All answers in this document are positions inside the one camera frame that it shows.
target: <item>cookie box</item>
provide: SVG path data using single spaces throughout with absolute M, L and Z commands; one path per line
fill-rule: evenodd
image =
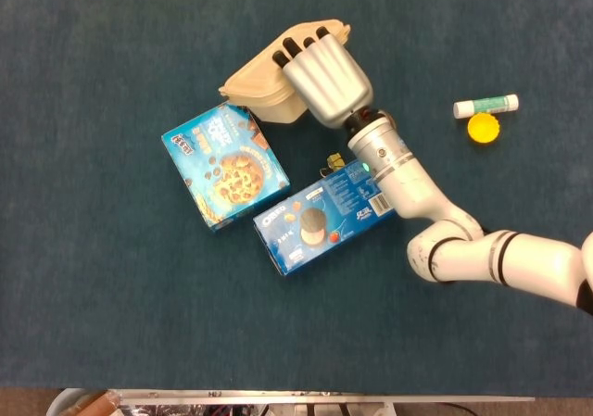
M 256 230 L 282 275 L 394 215 L 359 161 L 259 214 Z
M 246 109 L 222 104 L 165 133 L 162 140 L 212 230 L 289 188 Z

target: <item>blue oreo box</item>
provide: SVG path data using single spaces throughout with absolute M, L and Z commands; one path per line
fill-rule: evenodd
M 259 214 L 255 226 L 282 275 L 394 215 L 359 161 Z
M 224 103 L 162 140 L 212 230 L 289 188 L 257 123 L 240 107 Z

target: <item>blue cookie box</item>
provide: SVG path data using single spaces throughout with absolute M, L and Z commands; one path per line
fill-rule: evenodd
M 308 209 L 322 217 L 324 233 L 301 233 Z M 259 214 L 254 222 L 278 272 L 287 275 L 393 215 L 371 174 L 353 161 Z M 307 243 L 311 236 L 317 241 Z
M 208 227 L 216 231 L 257 204 L 289 189 L 289 181 L 248 111 L 224 103 L 162 135 L 162 141 Z M 259 167 L 261 189 L 245 203 L 217 195 L 225 170 L 219 163 L 240 156 Z

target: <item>robotic hand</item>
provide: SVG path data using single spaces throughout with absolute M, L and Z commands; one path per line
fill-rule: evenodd
M 273 60 L 321 124 L 347 129 L 348 147 L 369 166 L 397 214 L 434 222 L 408 243 L 414 271 L 430 282 L 504 284 L 593 314 L 593 233 L 581 250 L 512 231 L 485 236 L 478 222 L 438 189 L 390 116 L 370 108 L 371 83 L 352 56 L 324 27 L 317 36 L 305 39 L 304 50 L 284 39 L 292 59 L 277 51 Z

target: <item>oreo cookie image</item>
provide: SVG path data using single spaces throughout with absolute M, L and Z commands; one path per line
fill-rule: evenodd
M 309 208 L 300 216 L 300 238 L 308 246 L 317 246 L 325 241 L 327 217 L 318 208 Z

